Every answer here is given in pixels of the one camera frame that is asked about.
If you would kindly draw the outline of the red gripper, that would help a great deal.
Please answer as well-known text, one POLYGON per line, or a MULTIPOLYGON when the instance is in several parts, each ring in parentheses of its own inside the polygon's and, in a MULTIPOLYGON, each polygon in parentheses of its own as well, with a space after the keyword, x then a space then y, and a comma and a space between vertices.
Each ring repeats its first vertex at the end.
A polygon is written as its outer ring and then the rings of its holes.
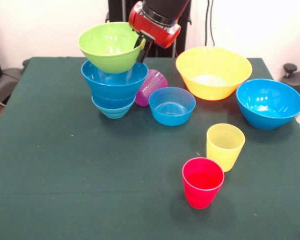
POLYGON ((128 23, 139 33, 134 49, 141 48, 137 62, 143 63, 154 43, 168 48, 181 31, 178 19, 182 15, 180 0, 140 0, 131 9, 128 23), (152 40, 146 40, 144 34, 152 40))

